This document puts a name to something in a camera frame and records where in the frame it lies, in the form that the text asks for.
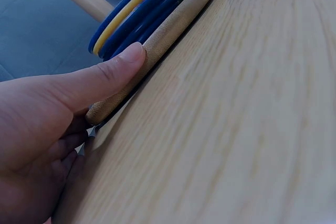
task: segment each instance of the wooden table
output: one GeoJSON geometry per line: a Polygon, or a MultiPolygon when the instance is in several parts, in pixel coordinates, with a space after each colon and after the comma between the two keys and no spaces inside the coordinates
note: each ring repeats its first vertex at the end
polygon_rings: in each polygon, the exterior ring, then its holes
{"type": "Polygon", "coordinates": [[[334,223],[336,0],[214,0],[54,223],[334,223]]]}

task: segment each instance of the yellow rubber band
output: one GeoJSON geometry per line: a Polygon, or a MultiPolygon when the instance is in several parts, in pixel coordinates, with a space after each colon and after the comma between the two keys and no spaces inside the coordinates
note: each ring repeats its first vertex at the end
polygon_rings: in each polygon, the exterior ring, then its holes
{"type": "Polygon", "coordinates": [[[114,30],[120,25],[120,23],[136,8],[143,0],[131,0],[125,7],[114,17],[105,30],[99,36],[95,46],[93,47],[93,53],[98,55],[99,50],[104,45],[105,41],[111,36],[114,30]]]}

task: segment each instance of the blue ring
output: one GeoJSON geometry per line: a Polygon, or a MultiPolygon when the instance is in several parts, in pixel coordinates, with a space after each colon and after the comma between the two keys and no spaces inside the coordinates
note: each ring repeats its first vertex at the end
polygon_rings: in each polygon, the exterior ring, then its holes
{"type": "Polygon", "coordinates": [[[144,43],[151,34],[161,25],[168,15],[178,6],[179,0],[165,0],[157,6],[137,27],[129,34],[129,36],[117,48],[111,58],[123,52],[130,44],[138,41],[144,43]]]}
{"type": "Polygon", "coordinates": [[[135,11],[127,18],[115,32],[105,41],[99,50],[100,58],[110,58],[120,43],[127,38],[128,34],[133,31],[136,25],[141,22],[146,15],[150,15],[151,11],[164,0],[144,0],[135,11]]]}
{"type": "Polygon", "coordinates": [[[94,45],[96,44],[96,42],[99,39],[102,32],[111,23],[111,21],[114,19],[114,17],[125,7],[125,5],[128,4],[129,1],[131,1],[131,0],[122,0],[115,7],[115,9],[111,12],[111,14],[101,23],[101,25],[97,29],[96,33],[93,35],[93,37],[90,40],[90,43],[89,43],[89,52],[90,53],[93,53],[94,45]]]}

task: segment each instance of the skin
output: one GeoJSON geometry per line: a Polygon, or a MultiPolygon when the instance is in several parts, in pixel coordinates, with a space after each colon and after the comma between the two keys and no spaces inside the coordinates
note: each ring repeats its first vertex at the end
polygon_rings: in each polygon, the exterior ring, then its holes
{"type": "Polygon", "coordinates": [[[91,68],[0,83],[0,223],[43,223],[84,157],[89,105],[122,89],[144,62],[140,43],[91,68]]]}

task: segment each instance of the rubber ring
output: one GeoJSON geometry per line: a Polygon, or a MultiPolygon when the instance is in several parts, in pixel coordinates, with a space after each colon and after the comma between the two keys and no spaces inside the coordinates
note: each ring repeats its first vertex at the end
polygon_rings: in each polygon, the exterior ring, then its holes
{"type": "Polygon", "coordinates": [[[114,30],[119,24],[137,7],[143,0],[131,0],[125,7],[118,12],[114,19],[108,24],[102,34],[99,36],[95,46],[93,47],[93,53],[98,55],[99,50],[103,46],[104,42],[111,36],[114,30]]]}
{"type": "Polygon", "coordinates": [[[99,57],[106,58],[111,57],[115,50],[120,46],[124,39],[127,38],[134,28],[142,21],[146,19],[147,15],[151,15],[153,9],[164,0],[144,0],[136,10],[122,23],[115,32],[105,41],[102,48],[99,50],[99,57]]]}
{"type": "Polygon", "coordinates": [[[96,44],[99,36],[102,34],[102,32],[105,30],[105,28],[108,26],[108,24],[114,19],[114,17],[125,7],[126,4],[131,0],[122,0],[115,9],[111,12],[109,16],[101,23],[95,34],[90,40],[89,43],[89,52],[93,53],[94,45],[96,44]]]}
{"type": "Polygon", "coordinates": [[[128,35],[121,45],[113,53],[112,57],[104,58],[109,60],[119,53],[123,52],[130,44],[138,41],[144,43],[148,37],[158,28],[158,26],[174,11],[178,6],[179,0],[164,0],[150,14],[136,26],[136,28],[128,35]]]}

